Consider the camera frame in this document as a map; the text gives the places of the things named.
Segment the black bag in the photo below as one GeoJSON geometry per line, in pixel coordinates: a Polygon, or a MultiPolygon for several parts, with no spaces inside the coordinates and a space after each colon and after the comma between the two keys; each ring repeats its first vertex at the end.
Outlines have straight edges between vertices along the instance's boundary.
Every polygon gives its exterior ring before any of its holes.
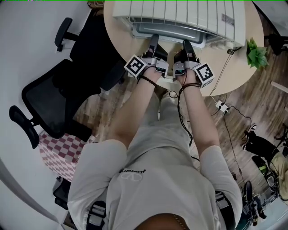
{"type": "Polygon", "coordinates": [[[68,194],[71,182],[62,177],[56,178],[56,184],[53,188],[54,202],[65,210],[68,210],[68,194]]]}

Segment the black swivel chair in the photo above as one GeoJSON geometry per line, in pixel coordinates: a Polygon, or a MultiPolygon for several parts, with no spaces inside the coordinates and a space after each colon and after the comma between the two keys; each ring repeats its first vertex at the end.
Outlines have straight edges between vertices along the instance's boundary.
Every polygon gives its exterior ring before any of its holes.
{"type": "Polygon", "coordinates": [[[280,137],[274,136],[274,139],[279,141],[278,145],[272,152],[272,155],[280,152],[279,148],[283,148],[282,154],[284,157],[288,157],[288,126],[283,124],[283,134],[280,137]]]}

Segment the person's right forearm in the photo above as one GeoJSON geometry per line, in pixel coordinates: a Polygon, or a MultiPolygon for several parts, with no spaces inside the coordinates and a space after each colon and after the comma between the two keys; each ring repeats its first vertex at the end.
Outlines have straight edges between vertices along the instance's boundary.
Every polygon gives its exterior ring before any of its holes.
{"type": "Polygon", "coordinates": [[[219,146],[218,132],[209,113],[200,88],[195,86],[196,75],[191,69],[184,76],[177,78],[184,88],[183,94],[189,114],[190,126],[198,155],[211,146],[219,146]]]}

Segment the person's chin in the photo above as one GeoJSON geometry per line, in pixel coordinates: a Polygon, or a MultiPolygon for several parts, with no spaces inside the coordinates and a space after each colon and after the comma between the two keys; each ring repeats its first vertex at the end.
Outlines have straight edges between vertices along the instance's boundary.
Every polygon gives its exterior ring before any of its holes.
{"type": "Polygon", "coordinates": [[[134,230],[191,230],[185,220],[172,213],[160,213],[149,217],[134,230]]]}

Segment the white power strip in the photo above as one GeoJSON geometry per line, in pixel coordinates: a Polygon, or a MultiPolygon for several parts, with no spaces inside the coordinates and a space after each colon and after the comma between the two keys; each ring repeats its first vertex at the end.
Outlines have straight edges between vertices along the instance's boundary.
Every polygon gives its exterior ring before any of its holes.
{"type": "Polygon", "coordinates": [[[229,107],[224,102],[222,102],[221,100],[218,100],[216,102],[216,108],[217,108],[217,110],[216,110],[215,114],[217,114],[219,111],[226,114],[230,110],[229,107]]]}

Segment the pink checkered box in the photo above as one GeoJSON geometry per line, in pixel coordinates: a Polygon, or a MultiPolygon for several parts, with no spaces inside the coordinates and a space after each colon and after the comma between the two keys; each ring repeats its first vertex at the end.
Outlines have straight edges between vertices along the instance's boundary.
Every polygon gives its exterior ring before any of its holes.
{"type": "Polygon", "coordinates": [[[60,139],[55,139],[43,131],[39,135],[39,140],[38,148],[44,164],[51,171],[71,182],[84,145],[96,142],[96,137],[91,135],[85,142],[66,133],[60,139]]]}

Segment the light grey trousers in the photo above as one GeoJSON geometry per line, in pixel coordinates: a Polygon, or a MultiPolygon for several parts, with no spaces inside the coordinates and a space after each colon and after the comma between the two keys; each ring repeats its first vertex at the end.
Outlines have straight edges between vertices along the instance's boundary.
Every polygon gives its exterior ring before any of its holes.
{"type": "Polygon", "coordinates": [[[177,109],[177,100],[166,93],[161,100],[153,92],[141,126],[163,126],[173,129],[182,129],[177,109]]]}

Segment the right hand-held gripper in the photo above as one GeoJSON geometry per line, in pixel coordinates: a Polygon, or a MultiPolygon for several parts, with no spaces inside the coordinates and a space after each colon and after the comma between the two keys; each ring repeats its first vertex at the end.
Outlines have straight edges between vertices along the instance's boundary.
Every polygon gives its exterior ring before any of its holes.
{"type": "Polygon", "coordinates": [[[183,40],[183,49],[174,56],[173,81],[176,81],[177,77],[183,76],[188,69],[195,72],[200,88],[210,84],[215,77],[207,63],[200,63],[190,41],[183,40]]]}

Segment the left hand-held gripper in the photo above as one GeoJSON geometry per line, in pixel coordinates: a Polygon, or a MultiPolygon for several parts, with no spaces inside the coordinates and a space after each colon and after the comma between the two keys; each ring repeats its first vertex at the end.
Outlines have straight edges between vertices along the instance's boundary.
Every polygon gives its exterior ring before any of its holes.
{"type": "Polygon", "coordinates": [[[160,72],[162,78],[167,77],[169,68],[168,53],[158,45],[159,35],[152,35],[149,47],[141,56],[133,55],[124,66],[126,72],[137,78],[143,74],[148,68],[153,67],[155,71],[160,72]]]}

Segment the green plant in white pot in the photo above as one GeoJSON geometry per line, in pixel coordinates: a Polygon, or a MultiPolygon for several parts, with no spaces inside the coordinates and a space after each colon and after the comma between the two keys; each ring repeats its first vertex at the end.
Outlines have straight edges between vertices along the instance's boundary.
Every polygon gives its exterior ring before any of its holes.
{"type": "Polygon", "coordinates": [[[250,40],[246,40],[247,43],[247,63],[250,68],[255,67],[256,69],[261,69],[262,67],[268,66],[268,61],[266,58],[267,48],[257,46],[253,37],[250,40]]]}

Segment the white t-shirt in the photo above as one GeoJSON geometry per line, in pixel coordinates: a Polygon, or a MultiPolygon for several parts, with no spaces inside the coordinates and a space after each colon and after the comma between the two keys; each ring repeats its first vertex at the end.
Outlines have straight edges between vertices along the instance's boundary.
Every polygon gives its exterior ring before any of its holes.
{"type": "Polygon", "coordinates": [[[129,148],[117,140],[84,146],[68,195],[78,230],[104,201],[105,230],[134,230],[160,213],[182,217],[191,230],[225,230],[216,192],[228,199],[235,222],[242,212],[240,189],[219,146],[207,148],[197,170],[186,140],[171,128],[141,127],[129,148]]]}

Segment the person's left forearm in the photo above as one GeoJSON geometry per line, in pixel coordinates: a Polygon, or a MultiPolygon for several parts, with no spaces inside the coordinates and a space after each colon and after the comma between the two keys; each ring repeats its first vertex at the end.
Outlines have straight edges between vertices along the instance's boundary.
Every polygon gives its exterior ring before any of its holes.
{"type": "Polygon", "coordinates": [[[145,74],[132,91],[111,123],[107,139],[117,140],[129,147],[154,92],[154,84],[161,77],[160,73],[145,74]]]}

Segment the black equipment rig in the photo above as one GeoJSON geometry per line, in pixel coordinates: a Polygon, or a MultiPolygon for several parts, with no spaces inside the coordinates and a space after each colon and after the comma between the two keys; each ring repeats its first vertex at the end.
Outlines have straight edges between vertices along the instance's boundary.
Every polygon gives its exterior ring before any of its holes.
{"type": "Polygon", "coordinates": [[[242,190],[243,209],[240,221],[244,221],[244,227],[241,227],[240,230],[247,230],[251,225],[256,226],[259,217],[265,220],[267,216],[264,213],[264,208],[278,197],[278,187],[274,186],[272,187],[270,197],[262,201],[259,195],[253,195],[252,183],[247,181],[242,190]]]}

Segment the black mesh office chair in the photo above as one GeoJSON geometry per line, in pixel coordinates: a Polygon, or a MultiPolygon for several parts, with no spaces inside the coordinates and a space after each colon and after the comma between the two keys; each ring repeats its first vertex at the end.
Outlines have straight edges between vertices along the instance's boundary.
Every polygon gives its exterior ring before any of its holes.
{"type": "Polygon", "coordinates": [[[63,40],[74,42],[69,59],[22,90],[22,100],[32,118],[28,119],[17,106],[9,109],[10,119],[24,130],[32,148],[40,142],[37,125],[56,139],[70,134],[87,141],[92,130],[76,122],[75,113],[88,97],[124,80],[125,61],[108,36],[103,16],[89,17],[78,35],[68,31],[71,23],[71,18],[64,19],[54,41],[58,51],[63,49],[63,40]]]}

